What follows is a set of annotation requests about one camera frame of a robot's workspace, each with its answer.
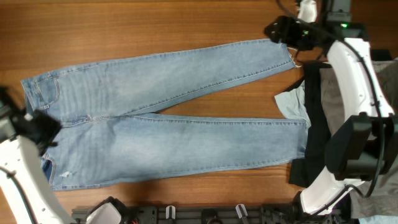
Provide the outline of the left white rail clip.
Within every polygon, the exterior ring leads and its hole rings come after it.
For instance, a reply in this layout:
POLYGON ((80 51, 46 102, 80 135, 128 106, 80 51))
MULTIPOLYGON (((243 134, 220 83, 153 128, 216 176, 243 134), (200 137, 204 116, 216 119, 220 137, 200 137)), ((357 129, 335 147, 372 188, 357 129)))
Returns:
POLYGON ((174 220, 176 219, 176 208, 173 205, 169 205, 165 209, 165 219, 174 220))

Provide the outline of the black garment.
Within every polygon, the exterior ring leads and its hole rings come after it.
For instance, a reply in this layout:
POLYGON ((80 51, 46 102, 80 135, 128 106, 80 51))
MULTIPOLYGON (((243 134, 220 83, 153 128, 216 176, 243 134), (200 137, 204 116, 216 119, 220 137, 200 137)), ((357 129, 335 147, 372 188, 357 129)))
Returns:
POLYGON ((292 162, 289 183, 309 187, 325 166, 325 146, 344 123, 344 107, 331 65, 303 63, 304 107, 311 126, 303 159, 292 162))

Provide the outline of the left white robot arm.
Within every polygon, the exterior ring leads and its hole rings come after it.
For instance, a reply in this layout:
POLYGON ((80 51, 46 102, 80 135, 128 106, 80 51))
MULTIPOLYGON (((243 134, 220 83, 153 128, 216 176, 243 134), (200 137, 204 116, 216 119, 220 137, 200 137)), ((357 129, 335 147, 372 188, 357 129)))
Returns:
POLYGON ((41 157, 61 129, 58 121, 34 111, 1 116, 1 190, 18 223, 76 223, 54 195, 41 157))

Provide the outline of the right white rail clip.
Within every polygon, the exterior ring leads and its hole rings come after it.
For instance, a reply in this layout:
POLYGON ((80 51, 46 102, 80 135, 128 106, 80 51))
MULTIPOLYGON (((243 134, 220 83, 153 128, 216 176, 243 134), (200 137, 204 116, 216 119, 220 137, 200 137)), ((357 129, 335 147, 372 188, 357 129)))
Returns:
POLYGON ((236 209, 236 213, 237 213, 239 219, 243 219, 243 218, 247 218, 248 217, 248 212, 247 212, 246 207, 245 207, 244 204, 242 204, 242 203, 237 204, 235 209, 236 209))

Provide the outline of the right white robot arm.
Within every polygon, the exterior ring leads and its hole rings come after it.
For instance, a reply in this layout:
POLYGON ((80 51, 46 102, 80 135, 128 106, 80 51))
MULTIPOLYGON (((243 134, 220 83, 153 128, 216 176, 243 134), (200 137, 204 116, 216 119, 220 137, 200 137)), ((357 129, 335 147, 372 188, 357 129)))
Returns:
POLYGON ((368 198, 380 175, 397 157, 397 116, 387 102, 371 61, 368 34, 351 22, 349 1, 300 1, 265 28, 273 42, 298 51, 319 47, 338 81, 345 120, 325 147, 325 167, 303 190, 292 218, 305 222, 329 214, 350 191, 369 182, 368 198))

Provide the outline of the black mounting rail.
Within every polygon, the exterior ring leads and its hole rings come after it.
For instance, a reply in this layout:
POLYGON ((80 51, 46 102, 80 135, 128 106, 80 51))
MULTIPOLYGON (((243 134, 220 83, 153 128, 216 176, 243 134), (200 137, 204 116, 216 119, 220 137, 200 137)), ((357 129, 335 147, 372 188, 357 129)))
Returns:
MULTIPOLYGON (((206 219, 217 218, 210 223, 238 224, 244 223, 244 218, 239 218, 235 207, 177 207, 175 218, 166 217, 166 206, 163 207, 129 207, 135 212, 135 219, 130 223, 138 224, 201 224, 209 223, 206 219)), ((86 223, 89 208, 78 208, 72 210, 72 218, 77 223, 86 223)), ((288 205, 275 204, 257 207, 246 207, 247 223, 270 224, 270 223, 298 223, 290 222, 288 217, 288 205)), ((303 223, 353 223, 346 215, 342 215, 340 209, 334 209, 330 214, 314 217, 303 223)))

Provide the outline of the white rail clip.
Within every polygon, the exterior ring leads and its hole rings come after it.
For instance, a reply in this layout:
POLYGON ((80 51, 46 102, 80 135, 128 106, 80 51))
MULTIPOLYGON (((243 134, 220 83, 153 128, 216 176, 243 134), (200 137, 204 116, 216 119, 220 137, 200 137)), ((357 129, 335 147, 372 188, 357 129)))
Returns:
POLYGON ((169 205, 165 209, 165 219, 174 220, 176 219, 176 208, 173 205, 169 205))
POLYGON ((244 204, 242 204, 242 203, 237 204, 235 209, 236 209, 236 213, 237 213, 239 219, 243 219, 243 218, 247 218, 248 217, 248 212, 247 212, 246 207, 245 207, 244 204))

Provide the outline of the light blue shirt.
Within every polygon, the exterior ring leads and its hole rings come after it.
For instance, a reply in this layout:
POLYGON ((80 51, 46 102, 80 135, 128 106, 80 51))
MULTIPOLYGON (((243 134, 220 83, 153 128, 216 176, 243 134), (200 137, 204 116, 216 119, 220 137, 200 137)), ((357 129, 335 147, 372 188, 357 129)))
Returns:
POLYGON ((290 91, 279 93, 274 97, 279 111, 287 119, 299 119, 305 121, 308 129, 311 121, 305 107, 305 82, 290 91))

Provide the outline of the light blue denim jeans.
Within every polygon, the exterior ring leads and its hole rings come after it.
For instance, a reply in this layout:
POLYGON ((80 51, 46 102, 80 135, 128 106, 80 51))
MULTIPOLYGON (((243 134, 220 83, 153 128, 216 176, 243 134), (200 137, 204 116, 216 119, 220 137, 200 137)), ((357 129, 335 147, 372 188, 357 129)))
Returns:
POLYGON ((28 112, 60 121, 42 167, 54 190, 275 166, 303 157, 301 119, 214 118, 162 110, 295 67, 268 39, 86 63, 21 82, 28 112))

